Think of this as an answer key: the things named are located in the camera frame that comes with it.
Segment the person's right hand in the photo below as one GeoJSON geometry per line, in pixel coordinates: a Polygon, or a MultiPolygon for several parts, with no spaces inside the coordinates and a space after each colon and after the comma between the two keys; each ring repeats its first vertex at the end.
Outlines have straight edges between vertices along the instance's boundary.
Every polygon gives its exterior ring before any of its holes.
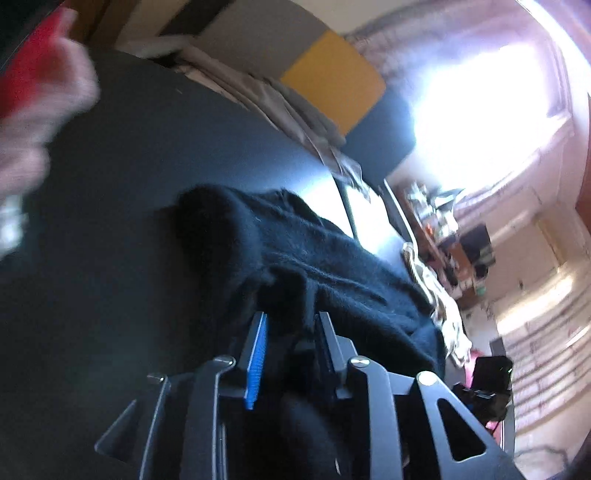
{"type": "Polygon", "coordinates": [[[45,180],[47,147],[92,108],[98,80],[87,49],[69,36],[76,12],[63,1],[15,1],[1,14],[1,256],[24,236],[24,197],[45,180]]]}

